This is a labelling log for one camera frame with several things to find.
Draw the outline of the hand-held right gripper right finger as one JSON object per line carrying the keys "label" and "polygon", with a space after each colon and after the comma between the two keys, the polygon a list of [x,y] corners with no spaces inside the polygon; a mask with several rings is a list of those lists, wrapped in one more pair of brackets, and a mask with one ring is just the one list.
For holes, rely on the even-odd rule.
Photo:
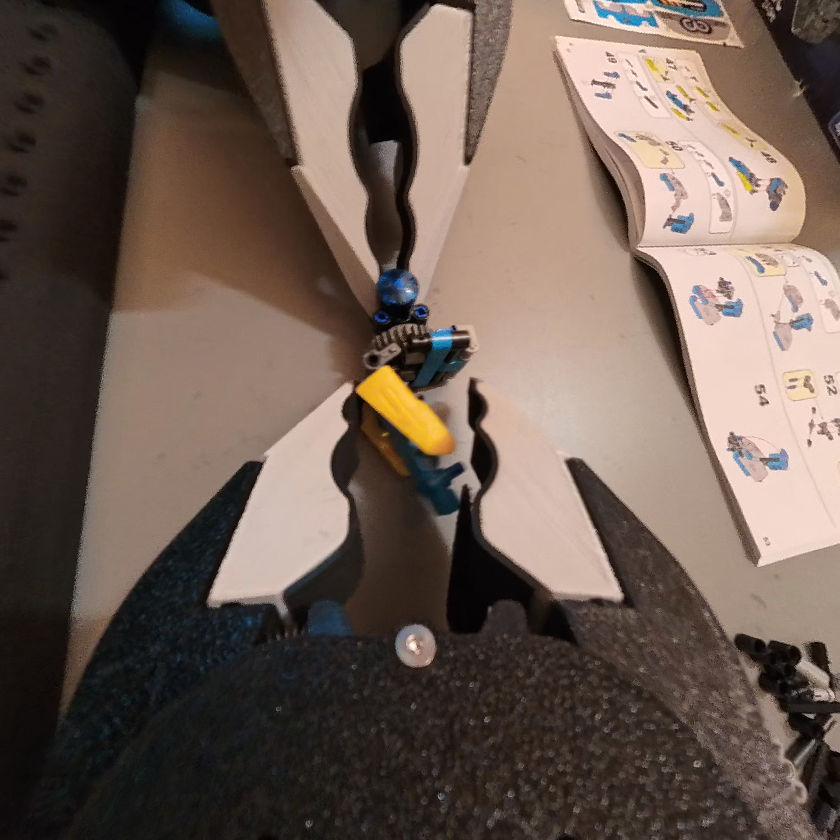
{"label": "hand-held right gripper right finger", "polygon": [[470,381],[469,425],[479,544],[555,601],[623,602],[568,456],[486,381]]}

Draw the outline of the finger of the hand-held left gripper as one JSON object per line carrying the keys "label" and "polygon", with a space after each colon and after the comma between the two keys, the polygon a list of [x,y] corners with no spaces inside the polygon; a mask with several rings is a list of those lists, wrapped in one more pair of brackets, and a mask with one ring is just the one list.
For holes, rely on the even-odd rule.
{"label": "finger of the hand-held left gripper", "polygon": [[295,151],[291,174],[356,299],[373,310],[380,267],[351,150],[359,87],[352,40],[318,2],[264,2],[264,16]]}
{"label": "finger of the hand-held left gripper", "polygon": [[431,280],[469,172],[466,128],[473,14],[450,5],[417,13],[398,43],[396,80],[408,121],[397,187],[398,258]]}

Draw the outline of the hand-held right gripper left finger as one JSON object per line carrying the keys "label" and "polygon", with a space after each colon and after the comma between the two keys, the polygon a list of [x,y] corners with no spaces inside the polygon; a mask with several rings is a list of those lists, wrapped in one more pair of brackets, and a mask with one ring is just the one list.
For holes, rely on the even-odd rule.
{"label": "hand-held right gripper left finger", "polygon": [[350,599],[363,570],[349,490],[359,421],[360,400],[348,382],[267,449],[208,606]]}

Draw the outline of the grey gear dark-blue ball assembly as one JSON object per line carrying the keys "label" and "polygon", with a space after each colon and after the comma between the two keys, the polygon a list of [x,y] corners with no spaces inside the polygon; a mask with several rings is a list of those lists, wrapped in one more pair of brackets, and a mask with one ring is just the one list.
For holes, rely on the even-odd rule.
{"label": "grey gear dark-blue ball assembly", "polygon": [[419,282],[410,271],[385,270],[374,286],[376,310],[371,316],[374,336],[362,357],[368,372],[384,366],[398,370],[418,364],[431,345],[430,311],[420,301]]}

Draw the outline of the blue and yellow toy chassis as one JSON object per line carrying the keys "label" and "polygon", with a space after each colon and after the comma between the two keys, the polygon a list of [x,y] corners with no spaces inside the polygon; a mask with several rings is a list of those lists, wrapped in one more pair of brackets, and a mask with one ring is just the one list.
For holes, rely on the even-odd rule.
{"label": "blue and yellow toy chassis", "polygon": [[452,484],[465,467],[439,463],[456,449],[445,423],[390,366],[369,374],[354,392],[363,404],[361,430],[380,456],[438,516],[456,512],[459,499]]}

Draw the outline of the grey desk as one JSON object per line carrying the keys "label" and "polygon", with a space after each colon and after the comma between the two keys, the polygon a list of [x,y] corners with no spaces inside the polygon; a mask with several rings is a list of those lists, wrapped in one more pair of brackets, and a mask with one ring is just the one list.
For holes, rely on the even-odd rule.
{"label": "grey desk", "polygon": [[[515,2],[437,265],[435,323],[479,352],[436,393],[469,461],[470,376],[584,459],[682,563],[728,635],[822,641],[838,547],[757,568],[690,399],[660,278],[560,78],[553,37],[653,45]],[[357,375],[369,324],[225,50],[160,26],[136,108],[61,708],[134,583],[246,461]]]}

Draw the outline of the blue sticker sheet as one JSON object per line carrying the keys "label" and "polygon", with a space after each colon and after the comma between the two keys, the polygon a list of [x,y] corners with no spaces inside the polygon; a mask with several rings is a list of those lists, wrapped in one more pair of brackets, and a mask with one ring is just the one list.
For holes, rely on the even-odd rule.
{"label": "blue sticker sheet", "polygon": [[623,32],[742,48],[717,1],[564,1],[570,19]]}

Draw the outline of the instruction booklet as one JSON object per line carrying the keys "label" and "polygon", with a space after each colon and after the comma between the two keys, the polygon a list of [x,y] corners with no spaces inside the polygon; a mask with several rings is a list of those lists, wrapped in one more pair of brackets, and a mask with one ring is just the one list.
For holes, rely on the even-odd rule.
{"label": "instruction booklet", "polygon": [[794,239],[793,164],[721,100],[699,54],[558,36],[633,254],[673,303],[698,414],[757,565],[838,544],[838,275]]}

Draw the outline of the pile of small building pieces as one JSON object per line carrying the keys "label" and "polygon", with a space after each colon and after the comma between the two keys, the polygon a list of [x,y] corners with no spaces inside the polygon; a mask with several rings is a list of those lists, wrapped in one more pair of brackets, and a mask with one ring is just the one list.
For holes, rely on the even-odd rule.
{"label": "pile of small building pieces", "polygon": [[803,647],[739,633],[733,643],[757,669],[761,699],[781,714],[780,750],[794,802],[801,805],[818,838],[839,837],[838,671],[823,642]]}

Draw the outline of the black perforated panel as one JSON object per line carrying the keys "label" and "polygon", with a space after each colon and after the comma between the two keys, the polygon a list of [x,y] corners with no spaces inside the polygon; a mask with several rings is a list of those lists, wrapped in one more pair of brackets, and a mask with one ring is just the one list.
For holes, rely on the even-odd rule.
{"label": "black perforated panel", "polygon": [[2,838],[53,738],[154,8],[2,2]]}

